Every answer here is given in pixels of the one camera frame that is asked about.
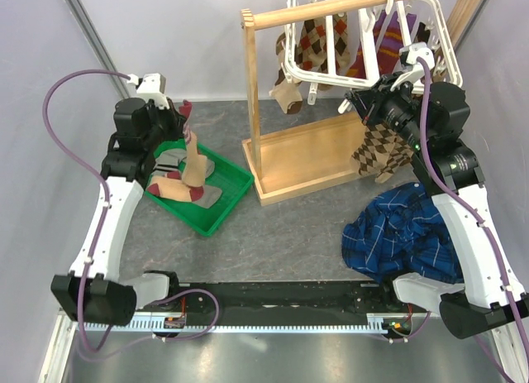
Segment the beige sock maroon purple stripes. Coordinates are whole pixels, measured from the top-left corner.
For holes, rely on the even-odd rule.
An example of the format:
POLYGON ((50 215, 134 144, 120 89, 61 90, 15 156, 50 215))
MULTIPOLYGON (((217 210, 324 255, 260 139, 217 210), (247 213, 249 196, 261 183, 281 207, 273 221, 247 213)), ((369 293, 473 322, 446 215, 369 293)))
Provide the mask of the beige sock maroon purple stripes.
POLYGON ((192 104, 184 100, 179 106, 179 113, 186 118, 183 124, 183 138, 186 144, 187 162, 182 173, 182 184, 177 192, 177 200, 180 202, 192 202, 201 198, 206 179, 207 157, 198 152, 198 139, 189 125, 191 111, 192 104))

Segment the white plastic clip hanger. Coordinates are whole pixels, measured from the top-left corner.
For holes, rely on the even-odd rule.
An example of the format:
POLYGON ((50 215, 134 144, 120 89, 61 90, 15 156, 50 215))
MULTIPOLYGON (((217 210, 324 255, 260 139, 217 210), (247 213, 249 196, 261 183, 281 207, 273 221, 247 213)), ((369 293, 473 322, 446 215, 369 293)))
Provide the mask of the white plastic clip hanger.
POLYGON ((460 68, 439 0, 389 0, 356 13, 357 50, 346 12, 284 26, 276 41, 279 75, 269 95, 286 114, 313 105, 332 87, 368 89, 384 74, 413 64, 426 50, 434 76, 461 86, 460 68))

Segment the green plastic tray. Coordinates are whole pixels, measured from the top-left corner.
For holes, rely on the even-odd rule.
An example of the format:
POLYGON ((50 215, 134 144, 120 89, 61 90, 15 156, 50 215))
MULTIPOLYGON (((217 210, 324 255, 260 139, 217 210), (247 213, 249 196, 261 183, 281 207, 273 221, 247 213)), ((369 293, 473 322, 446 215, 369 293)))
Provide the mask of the green plastic tray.
POLYGON ((215 169, 206 179, 206 185, 219 188, 222 194, 213 206, 202 208, 192 203, 161 199, 147 192, 145 192, 145 196, 168 213, 188 224, 200 235, 210 237, 245 196, 255 179, 248 170, 244 170, 201 143, 198 144, 198 150, 215 163, 215 169))

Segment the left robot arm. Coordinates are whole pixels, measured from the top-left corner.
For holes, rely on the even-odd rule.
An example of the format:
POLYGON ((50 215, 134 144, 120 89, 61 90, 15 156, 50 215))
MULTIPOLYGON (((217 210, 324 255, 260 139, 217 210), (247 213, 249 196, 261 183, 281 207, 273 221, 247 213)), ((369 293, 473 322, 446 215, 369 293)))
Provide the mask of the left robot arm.
POLYGON ((170 104, 126 98, 115 106, 116 131, 99 172, 98 204, 82 249, 65 275, 55 275, 51 292, 71 320, 126 326, 135 311, 155 303, 164 311, 181 302, 174 272, 147 270, 119 279, 126 234, 155 166, 155 151, 183 136, 185 116, 170 104))

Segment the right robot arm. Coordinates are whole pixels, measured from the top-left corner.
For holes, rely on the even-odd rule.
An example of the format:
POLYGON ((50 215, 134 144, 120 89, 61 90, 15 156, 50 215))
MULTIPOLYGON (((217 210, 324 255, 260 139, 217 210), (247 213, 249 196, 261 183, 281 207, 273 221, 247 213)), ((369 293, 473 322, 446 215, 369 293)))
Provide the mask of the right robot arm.
POLYGON ((379 290, 380 305, 394 312, 415 304, 440 315, 459 339, 520 321, 528 315, 528 294, 498 239, 477 157, 460 139, 470 115, 465 91, 430 80, 420 98, 412 90, 390 74, 370 89, 348 92, 346 102, 363 124, 384 123, 412 147, 413 172, 446 225, 463 280, 448 284, 401 274, 379 290))

